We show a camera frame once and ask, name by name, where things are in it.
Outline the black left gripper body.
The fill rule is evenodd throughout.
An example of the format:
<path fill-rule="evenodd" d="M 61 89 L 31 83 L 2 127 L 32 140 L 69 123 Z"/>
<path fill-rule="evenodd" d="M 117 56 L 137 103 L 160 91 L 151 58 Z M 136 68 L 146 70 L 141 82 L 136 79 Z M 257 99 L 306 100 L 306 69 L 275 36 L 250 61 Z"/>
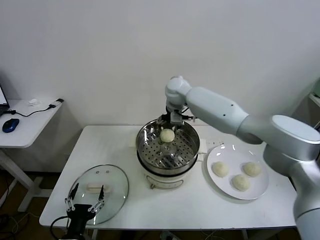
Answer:
<path fill-rule="evenodd" d="M 67 235 L 82 235 L 85 231 L 87 222 L 93 219 L 92 205 L 75 204 L 75 210 L 67 212 L 70 219 Z"/>

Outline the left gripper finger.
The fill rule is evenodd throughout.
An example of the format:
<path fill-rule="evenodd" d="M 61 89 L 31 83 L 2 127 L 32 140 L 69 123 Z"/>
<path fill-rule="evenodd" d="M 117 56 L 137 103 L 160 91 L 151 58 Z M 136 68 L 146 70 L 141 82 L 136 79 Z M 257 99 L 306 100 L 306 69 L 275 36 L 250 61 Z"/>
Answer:
<path fill-rule="evenodd" d="M 77 183 L 74 188 L 71 189 L 70 193 L 68 194 L 68 196 L 64 199 L 64 202 L 66 204 L 66 211 L 70 212 L 70 211 L 74 211 L 76 208 L 73 204 L 73 200 L 76 196 L 77 190 L 79 187 L 79 183 Z"/>
<path fill-rule="evenodd" d="M 99 196 L 98 196 L 98 200 L 97 202 L 92 205 L 88 211 L 91 213 L 98 213 L 102 207 L 104 206 L 105 201 L 104 201 L 104 185 L 101 186 L 100 192 L 99 192 Z"/>

